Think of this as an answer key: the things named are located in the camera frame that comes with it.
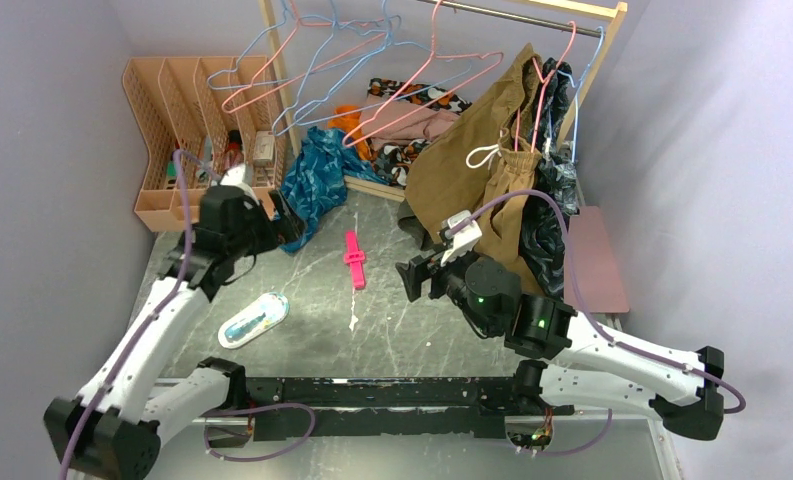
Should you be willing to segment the blue leaf-print shorts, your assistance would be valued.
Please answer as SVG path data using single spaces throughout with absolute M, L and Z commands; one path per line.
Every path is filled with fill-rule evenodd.
M 287 254 L 301 250 L 318 232 L 322 218 L 345 203 L 351 176 L 375 184 L 385 181 L 370 162 L 360 158 L 353 147 L 343 145 L 346 133 L 337 128 L 311 127 L 301 143 L 299 155 L 285 174 L 281 193 L 288 205 L 304 221 L 301 237 L 282 247 Z

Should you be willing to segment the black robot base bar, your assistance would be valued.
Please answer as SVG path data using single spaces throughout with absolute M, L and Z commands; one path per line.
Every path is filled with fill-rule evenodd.
M 515 421 L 541 420 L 546 404 L 511 377 L 250 377 L 242 400 L 208 417 L 249 417 L 256 441 L 312 437 L 470 434 L 503 439 Z

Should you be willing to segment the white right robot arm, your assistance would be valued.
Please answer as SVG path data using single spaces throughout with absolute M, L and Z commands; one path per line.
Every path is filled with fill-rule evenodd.
M 430 298 L 448 298 L 477 336 L 500 338 L 521 356 L 511 386 L 520 412 L 594 406 L 659 420 L 684 438 L 717 438 L 725 417 L 716 384 L 722 351 L 673 350 L 591 323 L 563 302 L 523 292 L 518 275 L 483 255 L 447 264 L 417 256 L 395 269 L 409 301 L 428 283 Z

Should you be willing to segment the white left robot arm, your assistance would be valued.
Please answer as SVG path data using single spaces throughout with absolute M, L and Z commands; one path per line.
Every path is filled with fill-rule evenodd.
M 114 352 L 74 398 L 57 397 L 43 423 L 60 462 L 102 479 L 143 479 L 161 448 L 205 413 L 233 416 L 251 406 L 243 366 L 210 357 L 158 397 L 150 395 L 172 344 L 196 314 L 231 284 L 242 258 L 298 240 L 304 221 L 271 190 L 274 211 L 241 186 L 212 186 L 199 218 L 164 258 L 150 296 Z

